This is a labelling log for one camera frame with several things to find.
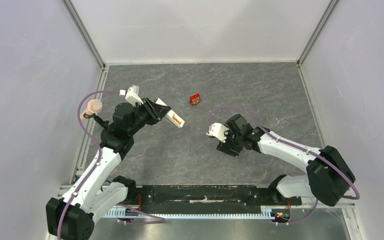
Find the white remote control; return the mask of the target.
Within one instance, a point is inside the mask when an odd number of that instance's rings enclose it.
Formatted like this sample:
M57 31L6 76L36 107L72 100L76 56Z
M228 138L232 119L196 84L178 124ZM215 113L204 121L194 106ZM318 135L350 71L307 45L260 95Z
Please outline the white remote control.
M168 105L162 101L160 98L156 98L155 101L154 101L156 104L158 105L162 105L162 106L165 106L167 107ZM172 116L175 115L178 119L182 120L182 126L178 126L174 120L172 119ZM172 109L168 111L168 113L164 116L164 118L168 121L168 122L171 122L173 125L175 125L176 127L178 128L182 128L185 124L185 121L175 112L173 111Z

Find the orange battery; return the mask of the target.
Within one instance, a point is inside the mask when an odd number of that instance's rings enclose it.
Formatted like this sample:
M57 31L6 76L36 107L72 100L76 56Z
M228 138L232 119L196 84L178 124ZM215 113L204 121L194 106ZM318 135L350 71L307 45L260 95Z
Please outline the orange battery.
M180 127L183 124L181 119L178 119L175 115L172 116L173 121Z

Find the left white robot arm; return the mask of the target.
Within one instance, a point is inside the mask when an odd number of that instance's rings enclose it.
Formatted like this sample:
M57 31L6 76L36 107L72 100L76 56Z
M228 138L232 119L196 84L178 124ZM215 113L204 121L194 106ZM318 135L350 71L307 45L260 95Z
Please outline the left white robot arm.
M118 104L112 123L98 116L102 126L96 155L75 184L59 199L45 206L47 230L62 240L88 240L96 223L116 204L132 204L137 198L134 180L118 176L103 191L101 186L134 144L134 135L146 125L155 125L171 111L160 99L145 97L142 103Z

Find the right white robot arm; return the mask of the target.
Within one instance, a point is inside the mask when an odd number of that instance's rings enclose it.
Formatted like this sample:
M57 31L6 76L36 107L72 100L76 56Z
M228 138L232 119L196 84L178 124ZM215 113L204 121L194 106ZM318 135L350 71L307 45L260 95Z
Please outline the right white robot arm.
M334 207L346 192L355 190L356 178L339 151L306 146L276 134L263 126L252 127L241 114L225 123L211 123L206 135L217 139L216 149L237 158L243 150L255 151L289 163L303 175L280 175L270 184L269 199L282 204L292 197L314 197L326 206Z

